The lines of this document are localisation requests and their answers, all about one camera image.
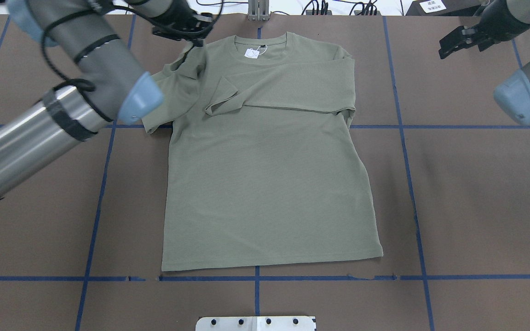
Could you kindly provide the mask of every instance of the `white floor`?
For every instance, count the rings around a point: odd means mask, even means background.
[[[202,4],[213,4],[221,0],[197,0]],[[191,8],[195,9],[198,12],[212,12],[217,13],[219,10],[218,6],[200,6],[196,3],[196,0],[188,0]],[[309,0],[269,0],[269,9],[270,11],[284,11],[292,15],[300,15],[305,4]],[[333,15],[349,15],[351,11],[352,4],[346,4],[345,2],[338,2],[336,0],[329,0],[330,4],[328,9],[332,11]],[[404,7],[404,12],[408,10],[412,0],[402,0],[402,6]],[[126,3],[123,0],[115,0],[114,4],[125,6]],[[402,9],[400,9],[400,0],[377,0],[375,6],[380,11],[382,15],[402,15]],[[223,13],[247,13],[248,6],[246,4],[225,4],[225,9]],[[7,8],[4,4],[0,4],[0,13],[7,13]]]

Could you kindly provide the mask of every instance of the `clothing tag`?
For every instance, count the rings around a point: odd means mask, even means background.
[[[444,11],[447,7],[443,4],[441,0],[429,0],[420,3],[422,10],[425,13]]]
[[[258,50],[253,50],[253,48],[249,48],[246,52],[244,52],[244,56],[250,59],[256,59],[261,55]]]

